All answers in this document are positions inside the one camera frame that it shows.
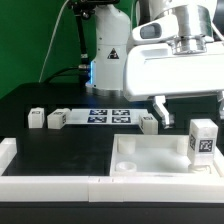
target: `circular hole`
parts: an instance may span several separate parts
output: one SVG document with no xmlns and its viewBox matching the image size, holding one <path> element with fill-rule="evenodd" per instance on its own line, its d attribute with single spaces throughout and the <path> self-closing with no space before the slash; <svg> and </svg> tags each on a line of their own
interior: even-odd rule
<svg viewBox="0 0 224 224">
<path fill-rule="evenodd" d="M 120 172 L 135 172 L 137 171 L 137 166 L 132 162 L 120 162 L 116 165 L 116 171 Z"/>
</svg>

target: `white block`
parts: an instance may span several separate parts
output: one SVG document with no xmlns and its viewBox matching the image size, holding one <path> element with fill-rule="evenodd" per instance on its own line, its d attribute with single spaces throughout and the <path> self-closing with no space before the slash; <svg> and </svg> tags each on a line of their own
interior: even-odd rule
<svg viewBox="0 0 224 224">
<path fill-rule="evenodd" d="M 218 126 L 212 120 L 191 120 L 187 156 L 192 165 L 213 164 L 217 134 Z"/>
<path fill-rule="evenodd" d="M 61 129 L 66 124 L 69 114 L 70 110 L 67 108 L 55 110 L 47 116 L 48 128 Z"/>
<path fill-rule="evenodd" d="M 158 135 L 158 121 L 152 114 L 140 114 L 139 127 L 145 135 Z"/>
<path fill-rule="evenodd" d="M 4 176 L 0 178 L 0 201 L 88 201 L 88 177 Z"/>
<path fill-rule="evenodd" d="M 0 176 L 7 169 L 17 153 L 16 141 L 14 138 L 5 138 L 0 144 Z"/>
<path fill-rule="evenodd" d="M 89 202 L 123 202 L 123 178 L 90 177 Z"/>
<path fill-rule="evenodd" d="M 44 108 L 33 108 L 28 115 L 29 128 L 42 128 L 44 124 Z"/>
</svg>

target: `white platform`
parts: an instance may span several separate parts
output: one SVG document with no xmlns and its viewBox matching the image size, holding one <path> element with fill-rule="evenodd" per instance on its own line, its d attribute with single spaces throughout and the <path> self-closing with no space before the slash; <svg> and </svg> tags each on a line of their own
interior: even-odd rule
<svg viewBox="0 0 224 224">
<path fill-rule="evenodd" d="M 183 136 L 133 135 L 131 137 L 136 138 L 134 154 L 139 156 L 132 154 L 132 159 L 136 157 L 133 162 L 140 172 L 119 174 L 114 170 L 115 164 L 124 158 L 131 160 L 131 155 L 122 155 L 122 158 L 116 151 L 118 138 L 124 136 L 130 137 L 115 135 L 114 138 L 113 176 L 1 176 L 0 201 L 224 203 L 224 158 L 217 148 L 212 174 L 188 174 L 186 167 L 189 162 L 182 158 L 185 156 L 175 155 L 177 140 Z M 147 147 L 153 152 L 145 153 Z M 2 150 L 12 159 L 16 152 L 15 139 L 5 139 L 0 144 Z M 9 163 L 4 159 L 5 153 L 0 154 L 0 167 L 4 170 Z"/>
</svg>

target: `black cable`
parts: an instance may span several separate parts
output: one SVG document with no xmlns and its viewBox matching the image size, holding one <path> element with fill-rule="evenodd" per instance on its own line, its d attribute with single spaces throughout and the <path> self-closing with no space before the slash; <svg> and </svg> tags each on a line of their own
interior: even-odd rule
<svg viewBox="0 0 224 224">
<path fill-rule="evenodd" d="M 78 74 L 63 74 L 64 72 L 72 71 L 72 70 L 78 70 L 78 69 L 79 69 L 78 67 L 69 67 L 69 68 L 61 69 L 61 70 L 55 72 L 50 77 L 48 77 L 47 79 L 45 79 L 44 83 L 49 83 L 52 79 L 54 79 L 56 77 L 60 77 L 60 76 L 75 76 L 75 75 L 78 75 Z"/>
</svg>

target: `small white block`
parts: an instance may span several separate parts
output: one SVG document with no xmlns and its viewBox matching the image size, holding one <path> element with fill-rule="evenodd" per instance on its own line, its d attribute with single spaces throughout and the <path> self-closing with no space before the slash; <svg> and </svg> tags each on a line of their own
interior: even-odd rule
<svg viewBox="0 0 224 224">
<path fill-rule="evenodd" d="M 152 114 L 140 114 L 139 127 L 145 135 L 158 135 L 158 121 Z"/>
<path fill-rule="evenodd" d="M 123 178 L 90 177 L 89 202 L 123 202 Z"/>
<path fill-rule="evenodd" d="M 0 144 L 0 176 L 7 169 L 8 165 L 17 153 L 14 138 L 6 138 Z"/>
<path fill-rule="evenodd" d="M 136 139 L 135 137 L 119 137 L 118 152 L 125 155 L 130 155 L 135 152 Z"/>
<path fill-rule="evenodd" d="M 67 108 L 55 110 L 53 113 L 47 116 L 48 128 L 61 129 L 66 124 L 69 114 L 70 110 Z"/>
<path fill-rule="evenodd" d="M 44 124 L 44 108 L 33 108 L 28 115 L 29 128 L 42 128 Z"/>
<path fill-rule="evenodd" d="M 218 126 L 212 120 L 191 120 L 187 156 L 192 165 L 213 164 L 217 134 Z"/>
</svg>

